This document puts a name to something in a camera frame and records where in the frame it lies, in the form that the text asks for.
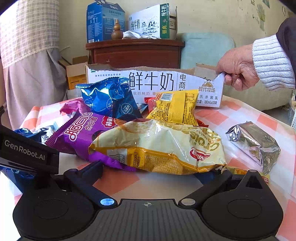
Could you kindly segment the white knit sleeve forearm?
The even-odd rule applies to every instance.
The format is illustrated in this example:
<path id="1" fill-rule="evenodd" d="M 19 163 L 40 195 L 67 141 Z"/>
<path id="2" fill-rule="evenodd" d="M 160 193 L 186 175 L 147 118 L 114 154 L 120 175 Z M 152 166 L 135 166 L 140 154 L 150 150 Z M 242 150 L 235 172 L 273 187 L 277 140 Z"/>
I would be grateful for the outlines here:
<path id="1" fill-rule="evenodd" d="M 268 90 L 295 89 L 295 74 L 290 59 L 276 35 L 255 40 L 252 58 L 256 74 Z"/>

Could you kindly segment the person's right hand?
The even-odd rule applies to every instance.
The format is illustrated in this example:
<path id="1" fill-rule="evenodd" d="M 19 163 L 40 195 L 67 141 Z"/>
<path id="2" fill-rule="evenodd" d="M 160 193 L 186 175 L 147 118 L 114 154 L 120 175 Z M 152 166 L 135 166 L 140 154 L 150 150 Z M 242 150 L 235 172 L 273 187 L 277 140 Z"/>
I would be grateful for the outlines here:
<path id="1" fill-rule="evenodd" d="M 254 87 L 259 77 L 255 71 L 252 44 L 227 51 L 218 61 L 216 73 L 225 73 L 224 84 L 237 91 Z"/>

